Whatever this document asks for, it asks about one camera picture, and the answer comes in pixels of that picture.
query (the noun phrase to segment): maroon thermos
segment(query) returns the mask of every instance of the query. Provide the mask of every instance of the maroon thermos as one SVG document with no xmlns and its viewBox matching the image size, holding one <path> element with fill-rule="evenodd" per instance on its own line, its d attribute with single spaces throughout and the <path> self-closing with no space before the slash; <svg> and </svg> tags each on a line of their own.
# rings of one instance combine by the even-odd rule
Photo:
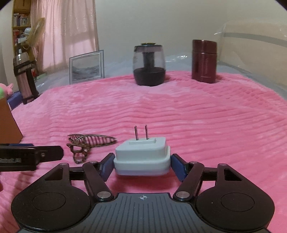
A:
<svg viewBox="0 0 287 233">
<path fill-rule="evenodd" d="M 208 40 L 192 41 L 192 79 L 215 83 L 217 43 Z"/>
</svg>

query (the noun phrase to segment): white circular logo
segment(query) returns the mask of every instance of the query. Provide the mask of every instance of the white circular logo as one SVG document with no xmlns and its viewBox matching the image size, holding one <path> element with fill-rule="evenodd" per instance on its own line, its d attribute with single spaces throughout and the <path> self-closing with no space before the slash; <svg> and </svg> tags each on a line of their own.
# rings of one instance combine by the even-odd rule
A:
<svg viewBox="0 0 287 233">
<path fill-rule="evenodd" d="M 142 200 L 145 200 L 145 199 L 147 199 L 148 197 L 145 196 L 145 195 L 142 195 L 142 196 L 140 196 L 139 198 L 142 199 Z"/>
</svg>

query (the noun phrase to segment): brown box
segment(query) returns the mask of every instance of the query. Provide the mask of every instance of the brown box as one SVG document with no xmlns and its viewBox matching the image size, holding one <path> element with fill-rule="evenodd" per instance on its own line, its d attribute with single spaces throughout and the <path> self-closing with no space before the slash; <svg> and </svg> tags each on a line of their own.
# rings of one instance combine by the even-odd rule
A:
<svg viewBox="0 0 287 233">
<path fill-rule="evenodd" d="M 0 143 L 19 143 L 23 135 L 5 98 L 0 99 Z"/>
</svg>

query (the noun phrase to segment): beige headboard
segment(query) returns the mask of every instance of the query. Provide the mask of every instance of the beige headboard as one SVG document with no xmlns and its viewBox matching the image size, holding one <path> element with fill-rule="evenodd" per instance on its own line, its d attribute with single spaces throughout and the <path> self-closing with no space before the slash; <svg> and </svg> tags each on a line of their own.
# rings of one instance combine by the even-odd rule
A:
<svg viewBox="0 0 287 233">
<path fill-rule="evenodd" d="M 220 33 L 219 61 L 287 86 L 287 25 L 267 20 L 234 20 Z"/>
</svg>

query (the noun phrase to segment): triangular cutout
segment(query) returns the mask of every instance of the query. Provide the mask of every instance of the triangular cutout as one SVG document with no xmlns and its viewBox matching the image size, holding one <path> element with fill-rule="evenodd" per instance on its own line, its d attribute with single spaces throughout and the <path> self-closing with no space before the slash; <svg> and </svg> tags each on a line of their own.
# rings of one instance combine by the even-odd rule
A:
<svg viewBox="0 0 287 233">
<path fill-rule="evenodd" d="M 237 175 L 235 175 L 228 168 L 224 169 L 224 179 L 227 181 L 242 181 Z"/>
<path fill-rule="evenodd" d="M 45 180 L 61 180 L 61 179 L 63 179 L 63 168 L 57 169 Z"/>
</svg>

